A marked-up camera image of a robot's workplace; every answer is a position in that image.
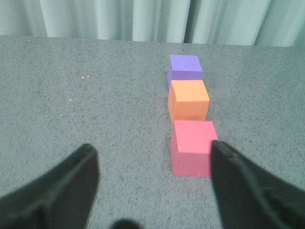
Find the curtain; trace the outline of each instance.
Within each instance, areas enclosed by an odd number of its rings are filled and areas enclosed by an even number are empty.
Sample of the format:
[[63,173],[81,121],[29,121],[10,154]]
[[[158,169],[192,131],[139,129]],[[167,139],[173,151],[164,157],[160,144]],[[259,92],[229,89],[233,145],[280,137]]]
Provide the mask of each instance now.
[[0,35],[304,46],[305,0],[0,0]]

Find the cube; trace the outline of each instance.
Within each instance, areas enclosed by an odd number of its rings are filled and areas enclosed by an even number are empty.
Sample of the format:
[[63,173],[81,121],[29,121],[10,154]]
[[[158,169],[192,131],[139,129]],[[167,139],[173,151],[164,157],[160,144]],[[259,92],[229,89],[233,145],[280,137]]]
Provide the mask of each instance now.
[[172,80],[168,96],[168,110],[174,120],[204,121],[210,97],[202,80]]
[[175,120],[170,143],[173,174],[211,177],[212,140],[217,140],[213,122]]
[[171,80],[201,80],[203,70],[198,56],[170,55],[167,71],[167,85],[170,88]]

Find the table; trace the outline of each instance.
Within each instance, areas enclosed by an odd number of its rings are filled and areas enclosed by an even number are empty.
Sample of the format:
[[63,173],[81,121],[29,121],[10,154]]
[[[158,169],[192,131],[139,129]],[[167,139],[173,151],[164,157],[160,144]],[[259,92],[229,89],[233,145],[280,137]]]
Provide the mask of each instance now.
[[89,229],[121,217],[220,228],[211,180],[171,172],[170,54],[199,56],[220,140],[305,188],[304,47],[0,36],[0,195],[91,143],[101,179]]

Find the orange cube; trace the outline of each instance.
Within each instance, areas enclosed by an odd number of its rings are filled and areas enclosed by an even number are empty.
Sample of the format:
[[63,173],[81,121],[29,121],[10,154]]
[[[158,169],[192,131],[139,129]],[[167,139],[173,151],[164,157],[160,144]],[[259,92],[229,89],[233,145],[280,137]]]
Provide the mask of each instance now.
[[202,80],[172,80],[168,110],[174,120],[205,120],[210,97]]

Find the foam cube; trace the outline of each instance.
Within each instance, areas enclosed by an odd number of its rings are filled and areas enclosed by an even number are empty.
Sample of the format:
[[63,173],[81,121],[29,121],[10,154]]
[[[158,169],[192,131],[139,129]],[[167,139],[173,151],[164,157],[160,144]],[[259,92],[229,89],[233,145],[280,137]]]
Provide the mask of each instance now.
[[168,110],[174,120],[204,121],[210,97],[202,80],[172,80],[168,96]]
[[217,140],[213,122],[175,120],[170,143],[173,174],[211,177],[212,140]]
[[170,55],[167,71],[167,85],[170,88],[171,80],[201,80],[203,70],[198,56]]

